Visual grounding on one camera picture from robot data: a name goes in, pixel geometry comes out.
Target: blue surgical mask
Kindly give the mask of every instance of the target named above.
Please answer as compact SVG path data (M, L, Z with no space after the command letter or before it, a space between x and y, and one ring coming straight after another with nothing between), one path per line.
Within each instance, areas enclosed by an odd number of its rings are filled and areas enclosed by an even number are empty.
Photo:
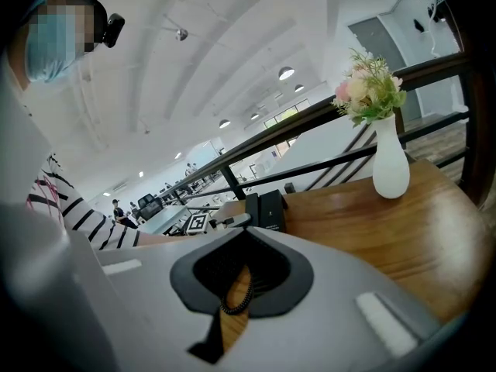
M25 49L29 81L49 83L67 73L73 62L84 55L76 47L76 15L71 12L41 14L29 24Z

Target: white desk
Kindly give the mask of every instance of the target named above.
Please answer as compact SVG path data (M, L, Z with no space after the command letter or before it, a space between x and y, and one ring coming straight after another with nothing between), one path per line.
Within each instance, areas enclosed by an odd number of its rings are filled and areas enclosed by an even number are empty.
M138 230L148 234L162 234L187 213L191 214L185 205L170 205L146 221L144 225L140 225Z

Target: desk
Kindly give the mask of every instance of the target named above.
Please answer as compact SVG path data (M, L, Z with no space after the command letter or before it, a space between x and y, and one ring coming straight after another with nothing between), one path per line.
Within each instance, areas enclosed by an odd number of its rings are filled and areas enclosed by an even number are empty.
M186 213L189 211L184 205L170 205L139 226L138 230L148 234L162 234Z
M479 291L493 239L475 205L437 167L422 160L410 169L410 186L396 200L378 195L371 178L285 195L286 230L365 260L448 322L466 311ZM243 212L244 201L231 201L214 218ZM244 270L233 285L229 304L243 299L247 274ZM243 314L222 315L225 347L246 320Z

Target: vase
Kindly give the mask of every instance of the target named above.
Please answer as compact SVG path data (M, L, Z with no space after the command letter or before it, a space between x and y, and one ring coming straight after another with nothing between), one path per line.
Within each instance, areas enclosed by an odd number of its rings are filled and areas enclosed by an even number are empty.
M377 134L377 152L372 180L377 193L384 198L401 197L410 183L410 167L396 133L395 116L372 122Z

